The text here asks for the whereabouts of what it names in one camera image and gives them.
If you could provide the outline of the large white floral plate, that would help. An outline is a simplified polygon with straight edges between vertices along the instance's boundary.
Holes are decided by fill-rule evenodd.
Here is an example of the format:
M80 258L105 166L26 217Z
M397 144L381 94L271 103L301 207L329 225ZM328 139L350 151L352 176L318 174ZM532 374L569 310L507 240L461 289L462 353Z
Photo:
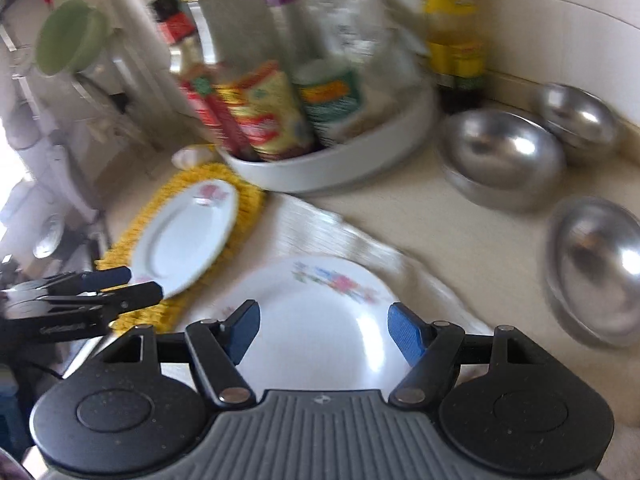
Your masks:
M331 256L272 260L217 297L201 299L184 322L223 320L245 300L260 329L239 365L256 394L267 390L368 390L389 394L409 365L387 330L395 294L372 272Z

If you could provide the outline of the small white floral plate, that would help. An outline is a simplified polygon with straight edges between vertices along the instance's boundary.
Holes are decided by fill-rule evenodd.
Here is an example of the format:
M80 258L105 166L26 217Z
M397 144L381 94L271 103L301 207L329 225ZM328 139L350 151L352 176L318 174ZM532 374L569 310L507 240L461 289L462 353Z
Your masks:
M131 281L153 281L166 299L196 283L221 255L239 214L239 193L223 180L191 185L160 208L131 255Z

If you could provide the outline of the steel bowl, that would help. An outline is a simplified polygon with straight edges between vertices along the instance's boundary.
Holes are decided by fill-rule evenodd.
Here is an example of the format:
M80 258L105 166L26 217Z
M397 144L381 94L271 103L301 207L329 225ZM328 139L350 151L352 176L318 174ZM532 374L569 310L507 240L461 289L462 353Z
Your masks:
M492 108L444 119L436 153L445 179L467 200L511 212L542 206L566 169L552 133L523 116Z
M572 165L602 162L614 154L623 139L623 127L608 104L567 84L539 86L532 109L540 124L559 140Z
M639 219L594 196L563 200L544 242L548 305L571 337L589 347L639 342Z

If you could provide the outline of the yellow chenille mat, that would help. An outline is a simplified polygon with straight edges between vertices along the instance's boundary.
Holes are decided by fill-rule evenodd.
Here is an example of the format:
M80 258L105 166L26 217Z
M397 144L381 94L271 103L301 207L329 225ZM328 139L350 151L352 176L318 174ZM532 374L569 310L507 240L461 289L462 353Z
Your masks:
M160 212L160 208L189 186L201 184L209 179L223 180L239 193L239 215L231 230L230 240L204 275L184 292L155 306L126 313L113 322L112 330L116 335L121 335L140 324L150 324L161 334L175 330L196 300L213 290L217 278L238 258L264 212L267 194L257 186L244 181L221 162L208 162L188 170L175 170L171 176L151 185L148 194L141 193L140 180L131 178L113 198L111 209L107 211L107 224L114 226L119 222L120 228L115 232L112 247L102 258L96 260L101 270L129 264L134 244L140 240L143 229Z

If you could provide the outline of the white towel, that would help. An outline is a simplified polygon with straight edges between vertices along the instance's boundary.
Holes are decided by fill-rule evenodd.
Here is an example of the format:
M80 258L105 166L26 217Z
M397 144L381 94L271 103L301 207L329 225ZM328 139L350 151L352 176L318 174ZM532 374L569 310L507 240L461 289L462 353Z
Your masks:
M377 240L335 212L289 195L268 196L233 271L242 276L271 260L303 254L340 257L364 266L425 321L450 321L470 334L492 333L423 261Z

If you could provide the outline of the white garlic bulb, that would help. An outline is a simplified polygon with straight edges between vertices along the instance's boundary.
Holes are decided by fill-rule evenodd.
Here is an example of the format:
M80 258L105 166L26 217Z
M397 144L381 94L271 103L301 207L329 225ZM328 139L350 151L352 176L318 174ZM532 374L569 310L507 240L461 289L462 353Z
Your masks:
M189 170L218 159L214 144L192 144L180 148L171 156L171 163L179 170Z

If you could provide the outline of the white two-tier rotating rack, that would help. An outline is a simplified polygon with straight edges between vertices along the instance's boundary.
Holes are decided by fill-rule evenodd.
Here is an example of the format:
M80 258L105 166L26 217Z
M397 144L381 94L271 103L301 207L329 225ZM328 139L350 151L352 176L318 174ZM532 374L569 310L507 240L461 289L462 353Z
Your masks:
M246 162L222 153L245 181L268 192L324 195L389 170L427 144L440 117L437 91L423 86L398 116L341 145L276 162Z

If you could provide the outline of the red label soy sauce bottle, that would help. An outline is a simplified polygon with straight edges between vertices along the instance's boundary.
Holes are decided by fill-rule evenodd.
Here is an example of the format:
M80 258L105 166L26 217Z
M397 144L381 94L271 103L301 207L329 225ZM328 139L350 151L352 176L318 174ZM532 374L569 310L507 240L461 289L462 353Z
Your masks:
M201 122L209 130L217 148L248 162L259 157L250 146L228 107L214 89L212 71L205 64L198 29L180 0L152 0L150 9L169 47L169 71L189 100Z

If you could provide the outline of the green plastic bowl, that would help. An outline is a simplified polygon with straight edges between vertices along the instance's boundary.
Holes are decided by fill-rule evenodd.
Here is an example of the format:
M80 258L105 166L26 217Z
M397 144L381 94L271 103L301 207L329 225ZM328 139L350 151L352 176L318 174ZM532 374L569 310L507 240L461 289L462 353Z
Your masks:
M96 62L110 35L103 11L86 0L65 0L38 32L36 66L48 77L82 72Z

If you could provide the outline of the purple label clear bottle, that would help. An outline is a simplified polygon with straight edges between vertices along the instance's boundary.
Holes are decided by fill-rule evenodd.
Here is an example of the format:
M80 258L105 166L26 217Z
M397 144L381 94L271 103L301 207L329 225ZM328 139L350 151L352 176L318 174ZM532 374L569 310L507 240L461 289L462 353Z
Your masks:
M320 0L266 0L307 118L324 146L350 137L364 110L359 76L345 58Z

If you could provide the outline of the yellow cap vinegar bottle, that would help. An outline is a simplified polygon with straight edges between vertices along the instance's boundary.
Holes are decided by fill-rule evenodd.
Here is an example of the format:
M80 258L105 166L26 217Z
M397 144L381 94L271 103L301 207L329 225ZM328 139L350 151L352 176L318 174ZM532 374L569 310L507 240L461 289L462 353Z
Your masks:
M306 155L314 135L283 64L264 0L182 0L203 47L214 96L263 160Z

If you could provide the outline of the green yellow label sauce bottle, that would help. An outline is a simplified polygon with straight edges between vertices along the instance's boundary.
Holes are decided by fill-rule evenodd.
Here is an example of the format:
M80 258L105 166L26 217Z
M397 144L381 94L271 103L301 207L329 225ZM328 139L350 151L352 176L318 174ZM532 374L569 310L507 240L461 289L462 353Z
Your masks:
M474 0L421 0L428 65L448 114L482 104L486 89L486 44L478 32Z

